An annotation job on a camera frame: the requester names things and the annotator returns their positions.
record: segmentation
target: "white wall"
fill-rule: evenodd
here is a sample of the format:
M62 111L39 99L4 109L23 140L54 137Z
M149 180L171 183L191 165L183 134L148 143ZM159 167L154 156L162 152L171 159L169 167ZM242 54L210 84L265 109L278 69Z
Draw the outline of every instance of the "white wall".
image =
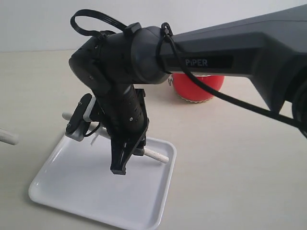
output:
M83 8L98 10L125 24L168 21L175 34L283 10L307 0L0 0L0 51L76 49L85 40L70 26ZM86 28L111 29L95 19Z

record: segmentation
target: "white table surface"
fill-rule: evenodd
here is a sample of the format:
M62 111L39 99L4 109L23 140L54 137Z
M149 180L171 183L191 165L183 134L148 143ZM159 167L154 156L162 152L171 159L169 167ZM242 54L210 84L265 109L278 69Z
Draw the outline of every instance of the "white table surface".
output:
M61 113L89 92L69 68L72 52L0 53L0 127L20 135L17 146L0 143L1 230L112 229L27 195L63 135ZM186 103L167 82L144 88L148 136L177 148L160 230L307 228L307 140L298 130L217 98ZM265 106L244 78L227 77L222 91Z

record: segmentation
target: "red ball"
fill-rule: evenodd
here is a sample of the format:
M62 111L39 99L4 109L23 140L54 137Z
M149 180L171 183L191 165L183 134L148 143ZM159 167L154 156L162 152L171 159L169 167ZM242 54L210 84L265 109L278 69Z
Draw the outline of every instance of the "red ball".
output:
M186 74L174 73L172 77L174 89L183 99L193 102L203 102L213 98L212 94L197 86ZM197 76L197 78L218 91L224 82L224 76L220 75Z

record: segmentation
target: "white rod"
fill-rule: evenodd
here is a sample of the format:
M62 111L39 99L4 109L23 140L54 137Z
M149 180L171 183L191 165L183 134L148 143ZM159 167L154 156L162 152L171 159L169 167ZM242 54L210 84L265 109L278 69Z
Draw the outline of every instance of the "white rod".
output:
M18 144L18 135L12 134L4 129L0 128L0 141L10 144L17 145Z
M70 113L63 113L62 114L62 117L67 121L69 121L71 119L71 116L72 116L72 114L70 114ZM91 124L90 127L89 127L90 130L93 130L94 128L95 128L95 125L93 125L93 124ZM107 133L107 131L104 127L100 127L97 130L96 133L98 133L99 135L101 135L101 136L103 136L107 139L110 139L110 136L109 136L109 134ZM148 149L148 148L144 148L144 155L151 157L151 158L153 158L157 161L160 161L162 163L168 163L168 161L169 161L168 157L166 157L166 156L164 156L164 155L162 155L158 152L155 152L151 149Z

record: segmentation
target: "piper logo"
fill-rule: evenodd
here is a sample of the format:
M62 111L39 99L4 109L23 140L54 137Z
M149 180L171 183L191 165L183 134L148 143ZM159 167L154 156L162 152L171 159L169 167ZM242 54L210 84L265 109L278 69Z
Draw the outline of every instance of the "piper logo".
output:
M185 59L187 67L208 67L208 60L204 58L199 59Z

